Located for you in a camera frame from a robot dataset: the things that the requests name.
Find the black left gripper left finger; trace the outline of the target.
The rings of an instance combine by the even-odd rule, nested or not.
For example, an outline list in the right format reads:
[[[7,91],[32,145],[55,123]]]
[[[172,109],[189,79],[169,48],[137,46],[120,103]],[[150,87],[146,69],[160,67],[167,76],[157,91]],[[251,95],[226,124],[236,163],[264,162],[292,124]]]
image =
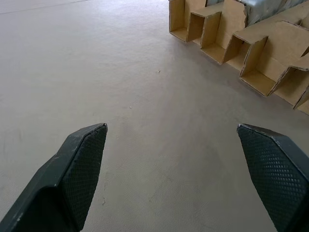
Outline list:
[[[2,232],[79,232],[98,184],[108,127],[70,134],[0,222]]]

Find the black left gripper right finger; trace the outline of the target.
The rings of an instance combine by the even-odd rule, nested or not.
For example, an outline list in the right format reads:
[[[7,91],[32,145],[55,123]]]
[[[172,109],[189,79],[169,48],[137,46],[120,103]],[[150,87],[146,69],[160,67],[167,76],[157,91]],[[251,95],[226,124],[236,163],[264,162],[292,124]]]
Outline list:
[[[279,232],[309,230],[309,158],[283,134],[239,124],[252,183]]]

